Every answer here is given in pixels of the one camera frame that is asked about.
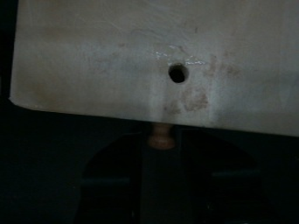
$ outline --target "dark hole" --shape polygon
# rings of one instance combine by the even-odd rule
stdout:
[[[170,67],[168,74],[175,83],[183,83],[187,79],[188,70],[184,65],[176,64]]]

